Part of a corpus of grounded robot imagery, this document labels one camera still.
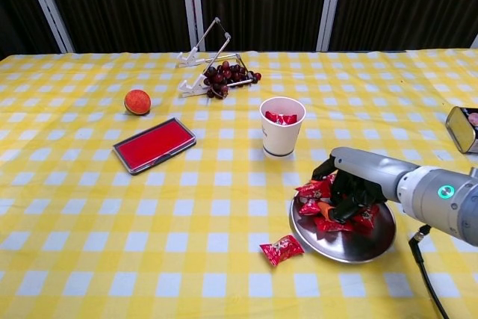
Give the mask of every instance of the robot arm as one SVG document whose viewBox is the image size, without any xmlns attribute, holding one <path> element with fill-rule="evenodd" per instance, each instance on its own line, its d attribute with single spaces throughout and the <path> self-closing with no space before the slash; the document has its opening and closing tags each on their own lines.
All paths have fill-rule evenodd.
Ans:
<svg viewBox="0 0 478 319">
<path fill-rule="evenodd" d="M 407 215 L 478 246 L 475 169 L 465 175 L 338 147 L 314 170 L 312 179 L 321 180 L 336 170 L 332 219 L 344 222 L 360 208 L 391 200 L 401 203 Z"/>
</svg>

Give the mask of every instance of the curtain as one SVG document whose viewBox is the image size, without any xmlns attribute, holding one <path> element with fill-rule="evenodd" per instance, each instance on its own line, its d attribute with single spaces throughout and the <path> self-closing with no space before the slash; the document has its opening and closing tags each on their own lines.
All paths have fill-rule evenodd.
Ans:
<svg viewBox="0 0 478 319">
<path fill-rule="evenodd" d="M 0 60 L 59 52 L 38 0 L 0 0 Z"/>
<path fill-rule="evenodd" d="M 468 48 L 478 0 L 338 0 L 329 51 Z"/>
<path fill-rule="evenodd" d="M 206 29 L 215 16 L 231 34 L 227 50 L 315 51 L 323 0 L 201 0 Z M 218 50 L 224 36 L 215 29 L 207 50 Z"/>
<path fill-rule="evenodd" d="M 184 0 L 55 0 L 77 52 L 189 50 Z"/>
</svg>

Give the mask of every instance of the metal plate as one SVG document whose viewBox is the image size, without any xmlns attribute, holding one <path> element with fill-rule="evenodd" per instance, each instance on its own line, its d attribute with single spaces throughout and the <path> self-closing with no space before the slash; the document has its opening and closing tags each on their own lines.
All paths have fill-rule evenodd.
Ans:
<svg viewBox="0 0 478 319">
<path fill-rule="evenodd" d="M 368 233 L 328 232 L 317 233 L 312 216 L 301 216 L 303 204 L 297 199 L 291 203 L 291 227 L 312 250 L 325 257 L 343 263 L 365 263 L 383 254 L 394 242 L 394 215 L 385 204 L 379 204 L 380 211 L 375 217 L 374 228 Z"/>
</svg>

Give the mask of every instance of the cable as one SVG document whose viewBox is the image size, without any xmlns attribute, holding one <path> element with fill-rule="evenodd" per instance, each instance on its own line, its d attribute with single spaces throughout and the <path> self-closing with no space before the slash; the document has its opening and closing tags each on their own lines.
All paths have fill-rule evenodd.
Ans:
<svg viewBox="0 0 478 319">
<path fill-rule="evenodd" d="M 420 227 L 417 233 L 410 239 L 409 241 L 409 246 L 410 250 L 412 250 L 413 258 L 415 258 L 415 261 L 417 262 L 418 268 L 420 269 L 421 276 L 423 277 L 423 281 L 425 282 L 426 289 L 428 290 L 428 293 L 430 294 L 431 298 L 436 304 L 436 307 L 440 311 L 441 316 L 443 319 L 449 319 L 447 313 L 445 312 L 445 309 L 440 303 L 439 298 L 437 297 L 435 290 L 433 289 L 432 283 L 430 282 L 430 279 L 428 277 L 428 274 L 426 272 L 425 264 L 423 257 L 421 255 L 420 247 L 418 246 L 418 243 L 426 236 L 429 234 L 430 227 L 428 224 L 425 226 Z"/>
</svg>

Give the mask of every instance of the tin can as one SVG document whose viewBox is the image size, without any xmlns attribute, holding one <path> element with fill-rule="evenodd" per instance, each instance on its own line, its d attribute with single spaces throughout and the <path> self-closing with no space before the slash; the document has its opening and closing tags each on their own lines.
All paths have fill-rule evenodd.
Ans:
<svg viewBox="0 0 478 319">
<path fill-rule="evenodd" d="M 478 153 L 478 108 L 455 106 L 448 114 L 445 126 L 461 153 Z"/>
</svg>

